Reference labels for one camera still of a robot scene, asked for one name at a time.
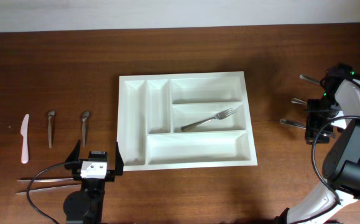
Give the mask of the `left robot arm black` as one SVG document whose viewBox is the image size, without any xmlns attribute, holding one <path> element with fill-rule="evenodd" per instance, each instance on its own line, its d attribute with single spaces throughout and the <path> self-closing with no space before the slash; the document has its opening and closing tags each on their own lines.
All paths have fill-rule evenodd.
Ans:
<svg viewBox="0 0 360 224">
<path fill-rule="evenodd" d="M 115 168 L 108 169 L 108 153 L 91 151 L 87 159 L 80 159 L 81 141 L 65 161 L 64 168 L 72 172 L 72 179 L 81 182 L 80 190 L 71 193 L 63 203 L 66 223 L 100 224 L 102 222 L 105 185 L 123 175 L 124 162 L 115 149 Z"/>
</svg>

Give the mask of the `metal tablespoon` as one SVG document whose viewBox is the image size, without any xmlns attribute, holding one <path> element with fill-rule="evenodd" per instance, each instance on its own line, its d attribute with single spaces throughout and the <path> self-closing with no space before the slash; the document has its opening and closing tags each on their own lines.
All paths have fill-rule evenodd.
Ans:
<svg viewBox="0 0 360 224">
<path fill-rule="evenodd" d="M 291 102 L 292 102 L 293 104 L 298 104 L 298 105 L 304 105 L 304 106 L 307 106 L 307 105 L 308 105 L 308 103 L 307 103 L 306 101 L 300 100 L 300 99 L 298 99 L 298 98 L 292 98 L 292 99 L 291 99 Z"/>
<path fill-rule="evenodd" d="M 316 79 L 314 79 L 314 78 L 305 76 L 305 75 L 303 75 L 303 74 L 299 75 L 299 79 L 305 80 L 305 81 L 308 81 L 308 82 L 311 82 L 311 83 L 314 83 L 314 84 L 317 84 L 317 85 L 320 84 L 320 81 L 319 81 L 319 80 L 316 80 Z"/>
</svg>

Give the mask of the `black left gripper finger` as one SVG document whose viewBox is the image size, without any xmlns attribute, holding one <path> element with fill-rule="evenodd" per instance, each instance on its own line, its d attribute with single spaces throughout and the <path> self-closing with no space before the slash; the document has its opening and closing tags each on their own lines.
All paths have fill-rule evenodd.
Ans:
<svg viewBox="0 0 360 224">
<path fill-rule="evenodd" d="M 120 154 L 119 151 L 119 144 L 118 142 L 116 143 L 116 148 L 115 148 L 115 168 L 114 168 L 114 173 L 116 176 L 119 175 L 123 175 L 124 172 L 124 162 L 122 159 L 122 156 Z"/>
<path fill-rule="evenodd" d="M 65 162 L 77 162 L 80 154 L 80 148 L 81 148 L 81 141 L 78 140 L 74 149 L 69 154 Z"/>
</svg>

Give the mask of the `metal fork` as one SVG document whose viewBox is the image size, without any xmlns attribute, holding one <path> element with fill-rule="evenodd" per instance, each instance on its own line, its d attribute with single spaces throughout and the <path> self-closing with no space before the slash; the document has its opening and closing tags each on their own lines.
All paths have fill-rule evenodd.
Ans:
<svg viewBox="0 0 360 224">
<path fill-rule="evenodd" d="M 283 118 L 280 119 L 280 124 L 285 124 L 285 125 L 293 126 L 293 127 L 300 128 L 300 129 L 306 129 L 306 126 L 301 123 L 298 123 L 298 122 L 292 121 L 292 120 L 288 120 L 288 119 L 283 119 Z M 322 133 L 321 135 L 325 136 L 325 137 L 329 137 L 331 139 L 335 138 L 335 135 L 330 134 L 330 133 Z"/>
<path fill-rule="evenodd" d="M 233 108 L 229 108 L 229 109 L 227 109 L 227 110 L 224 110 L 224 111 L 221 111 L 221 112 L 215 114 L 215 115 L 212 116 L 212 117 L 203 119 L 203 120 L 201 120 L 201 121 L 197 121 L 197 122 L 192 123 L 192 124 L 188 124 L 188 125 L 186 125 L 186 126 L 182 126 L 182 127 L 180 128 L 180 130 L 181 130 L 182 132 L 186 132 L 186 131 L 189 131 L 189 130 L 191 130 L 191 129 L 193 129 L 193 128 L 201 125 L 201 124 L 205 124 L 205 123 L 210 122 L 210 121 L 212 121 L 212 120 L 222 120 L 222 119 L 225 119 L 225 118 L 227 118 L 228 116 L 231 116 L 232 114 L 234 114 L 234 109 L 233 109 Z"/>
</svg>

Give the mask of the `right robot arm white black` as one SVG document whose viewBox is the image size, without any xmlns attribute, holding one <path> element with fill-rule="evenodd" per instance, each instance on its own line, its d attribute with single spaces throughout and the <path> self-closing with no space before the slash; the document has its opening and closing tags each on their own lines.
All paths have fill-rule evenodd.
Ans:
<svg viewBox="0 0 360 224">
<path fill-rule="evenodd" d="M 305 140 L 315 147 L 340 137 L 327 153 L 319 184 L 277 223 L 324 223 L 360 200 L 360 75 L 329 68 L 324 94 L 305 103 Z M 118 135 L 126 171 L 254 166 L 249 92 L 243 72 L 122 76 Z"/>
</svg>

